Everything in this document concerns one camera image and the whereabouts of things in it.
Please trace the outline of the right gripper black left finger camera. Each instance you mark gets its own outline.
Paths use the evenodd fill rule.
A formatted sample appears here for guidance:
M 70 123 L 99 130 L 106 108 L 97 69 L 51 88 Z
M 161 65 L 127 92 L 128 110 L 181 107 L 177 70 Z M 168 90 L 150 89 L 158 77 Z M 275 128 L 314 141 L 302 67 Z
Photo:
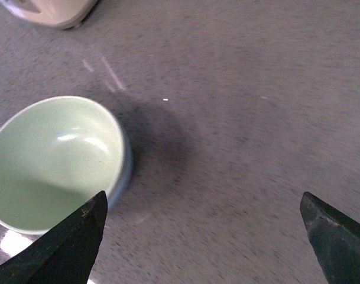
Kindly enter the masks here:
M 103 239 L 101 191 L 25 250 L 0 265 L 0 283 L 87 283 Z

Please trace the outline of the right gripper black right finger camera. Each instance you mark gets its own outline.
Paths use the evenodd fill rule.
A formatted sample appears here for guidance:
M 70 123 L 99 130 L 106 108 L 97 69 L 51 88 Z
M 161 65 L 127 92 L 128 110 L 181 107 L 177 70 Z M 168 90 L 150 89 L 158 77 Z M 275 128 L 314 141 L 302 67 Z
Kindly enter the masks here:
M 360 283 L 360 223 L 310 192 L 300 213 L 327 282 Z

